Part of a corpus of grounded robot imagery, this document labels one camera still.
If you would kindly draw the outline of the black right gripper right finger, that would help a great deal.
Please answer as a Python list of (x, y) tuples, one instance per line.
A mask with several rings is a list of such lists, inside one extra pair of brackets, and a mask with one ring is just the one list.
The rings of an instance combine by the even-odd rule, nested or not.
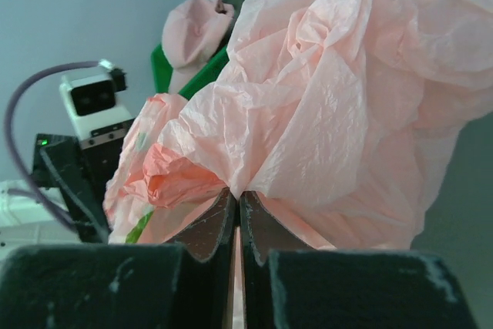
[(239, 201), (249, 328), (474, 328), (444, 262), (411, 250), (315, 250), (267, 211)]

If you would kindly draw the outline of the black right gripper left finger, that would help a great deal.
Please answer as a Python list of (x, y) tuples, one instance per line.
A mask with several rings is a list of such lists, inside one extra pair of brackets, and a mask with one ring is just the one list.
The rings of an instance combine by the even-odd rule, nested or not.
[(3, 328), (228, 328), (236, 201), (162, 244), (32, 245), (1, 270)]

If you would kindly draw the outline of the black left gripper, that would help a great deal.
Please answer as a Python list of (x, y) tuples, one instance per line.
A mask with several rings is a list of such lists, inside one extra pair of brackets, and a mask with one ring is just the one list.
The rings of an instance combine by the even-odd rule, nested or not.
[(41, 188), (59, 189), (83, 242), (108, 242), (111, 228), (102, 203), (131, 125), (126, 120), (94, 129), (82, 140), (47, 133), (35, 137), (32, 177)]

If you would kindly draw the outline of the pink plastic bag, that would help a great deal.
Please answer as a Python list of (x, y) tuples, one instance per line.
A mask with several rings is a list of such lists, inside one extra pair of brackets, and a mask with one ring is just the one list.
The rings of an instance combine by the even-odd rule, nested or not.
[(103, 203), (161, 243), (228, 188), (308, 245), (407, 249), (492, 110), (492, 0), (245, 0), (218, 79), (147, 100)]

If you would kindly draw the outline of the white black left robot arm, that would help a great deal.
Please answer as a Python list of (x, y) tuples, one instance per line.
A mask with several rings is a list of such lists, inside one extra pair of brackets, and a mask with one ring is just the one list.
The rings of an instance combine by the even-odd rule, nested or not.
[(111, 230), (102, 207), (106, 184), (118, 167), (131, 120), (94, 129), (89, 139), (39, 133), (31, 177), (39, 190), (67, 212), (64, 228), (22, 180), (1, 184), (1, 247), (30, 243), (106, 243)]

